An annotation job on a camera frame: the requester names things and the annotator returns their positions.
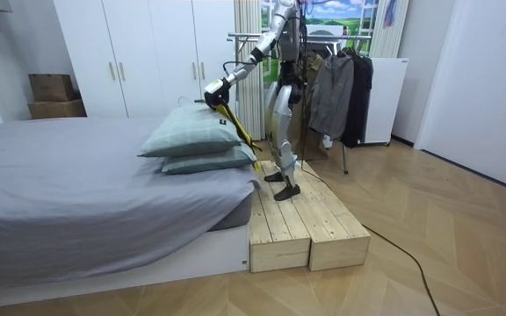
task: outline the white bed frame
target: white bed frame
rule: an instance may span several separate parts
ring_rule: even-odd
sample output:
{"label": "white bed frame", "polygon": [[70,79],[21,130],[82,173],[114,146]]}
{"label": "white bed frame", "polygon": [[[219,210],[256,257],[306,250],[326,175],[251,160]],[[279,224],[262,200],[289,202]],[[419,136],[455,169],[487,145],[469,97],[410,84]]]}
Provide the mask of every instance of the white bed frame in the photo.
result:
{"label": "white bed frame", "polygon": [[106,276],[0,291],[0,306],[159,284],[249,269],[249,225],[205,233],[145,267]]}

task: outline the cardboard box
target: cardboard box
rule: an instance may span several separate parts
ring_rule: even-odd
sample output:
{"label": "cardboard box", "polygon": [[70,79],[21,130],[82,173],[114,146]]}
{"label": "cardboard box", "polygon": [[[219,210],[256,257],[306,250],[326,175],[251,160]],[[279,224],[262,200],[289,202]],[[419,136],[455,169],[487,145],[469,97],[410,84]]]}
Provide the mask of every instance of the cardboard box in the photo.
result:
{"label": "cardboard box", "polygon": [[86,117],[82,100],[68,102],[35,102],[28,105],[33,119]]}
{"label": "cardboard box", "polygon": [[36,102],[66,102],[74,99],[74,87],[69,75],[30,74]]}

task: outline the gray pillow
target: gray pillow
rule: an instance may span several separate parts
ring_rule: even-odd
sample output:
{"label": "gray pillow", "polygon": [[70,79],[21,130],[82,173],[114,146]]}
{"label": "gray pillow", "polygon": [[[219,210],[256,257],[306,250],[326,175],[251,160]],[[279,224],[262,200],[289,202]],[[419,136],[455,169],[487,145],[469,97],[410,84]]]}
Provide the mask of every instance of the gray pillow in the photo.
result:
{"label": "gray pillow", "polygon": [[139,156],[166,157],[219,153],[237,146],[235,125],[207,105],[178,107],[149,137]]}
{"label": "gray pillow", "polygon": [[190,174],[208,170],[239,168],[253,164],[257,158],[249,146],[240,146],[216,154],[169,157],[165,159],[162,172],[168,175]]}

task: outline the clothes rack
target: clothes rack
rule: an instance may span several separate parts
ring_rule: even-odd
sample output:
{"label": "clothes rack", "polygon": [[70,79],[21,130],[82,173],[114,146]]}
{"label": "clothes rack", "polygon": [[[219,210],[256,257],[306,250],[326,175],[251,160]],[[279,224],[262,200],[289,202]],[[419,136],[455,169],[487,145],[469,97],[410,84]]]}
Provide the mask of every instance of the clothes rack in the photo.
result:
{"label": "clothes rack", "polygon": [[[233,41],[235,43],[235,61],[239,62],[239,53],[245,47],[245,43],[248,42],[257,42],[261,33],[245,33],[245,32],[231,32],[228,33],[228,41]],[[308,44],[324,44],[324,45],[332,45],[333,46],[333,54],[337,55],[338,47],[341,44],[340,40],[356,40],[357,50],[360,50],[362,47],[362,42],[366,40],[371,40],[372,36],[362,36],[362,35],[308,35],[307,43]],[[235,101],[239,102],[239,85],[235,86]],[[343,173],[345,175],[349,174],[349,170],[347,168],[347,147],[341,143],[342,151],[343,151]]]}

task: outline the wooden plank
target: wooden plank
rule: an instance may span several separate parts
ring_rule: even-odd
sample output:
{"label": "wooden plank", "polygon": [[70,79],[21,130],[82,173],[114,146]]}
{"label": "wooden plank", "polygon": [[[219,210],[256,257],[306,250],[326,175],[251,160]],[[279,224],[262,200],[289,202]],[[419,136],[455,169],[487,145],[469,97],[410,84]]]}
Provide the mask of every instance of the wooden plank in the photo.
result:
{"label": "wooden plank", "polygon": [[312,187],[311,183],[304,177],[304,173],[301,170],[296,169],[294,171],[294,177],[300,186],[301,194],[303,194],[308,203],[313,206],[315,214],[322,222],[331,239],[338,241],[350,238],[351,236],[349,233],[347,233],[333,212],[331,212],[331,210],[325,205],[318,192],[316,192],[316,190]]}
{"label": "wooden plank", "polygon": [[[318,176],[315,171],[304,162],[304,170],[313,173]],[[325,205],[333,212],[337,220],[341,223],[344,229],[352,237],[366,237],[370,234],[360,224],[360,222],[352,215],[347,207],[339,200],[339,198],[331,191],[331,189],[319,179],[304,172],[303,175],[308,182],[312,184],[312,187],[318,192]]]}
{"label": "wooden plank", "polygon": [[252,193],[251,220],[249,221],[249,243],[251,245],[272,242],[269,224],[264,216],[261,199],[257,191]]}
{"label": "wooden plank", "polygon": [[261,198],[264,216],[267,218],[269,231],[271,231],[272,241],[289,241],[292,237],[290,231],[288,231],[288,226],[282,216],[280,207],[272,196],[271,187],[264,180],[261,180],[259,197]]}
{"label": "wooden plank", "polygon": [[[275,166],[271,162],[261,162],[261,166],[263,166],[263,170],[266,174],[271,175],[277,172]],[[273,194],[276,194],[285,188],[283,183],[269,183],[269,186],[271,187]],[[278,206],[280,207],[280,212],[285,219],[285,223],[288,226],[288,231],[290,232],[292,239],[309,238],[309,233],[304,226],[304,222],[298,214],[298,211],[296,211],[292,201],[280,201],[278,202]]]}
{"label": "wooden plank", "polygon": [[364,264],[370,236],[342,241],[313,243],[309,256],[309,269],[319,271]]}
{"label": "wooden plank", "polygon": [[293,196],[291,200],[304,223],[304,227],[312,238],[312,241],[331,241],[332,239],[329,233],[314,213],[314,206],[308,203],[306,196],[300,193],[299,195]]}
{"label": "wooden plank", "polygon": [[260,272],[306,267],[309,258],[309,248],[309,238],[251,245],[249,270],[251,272]]}

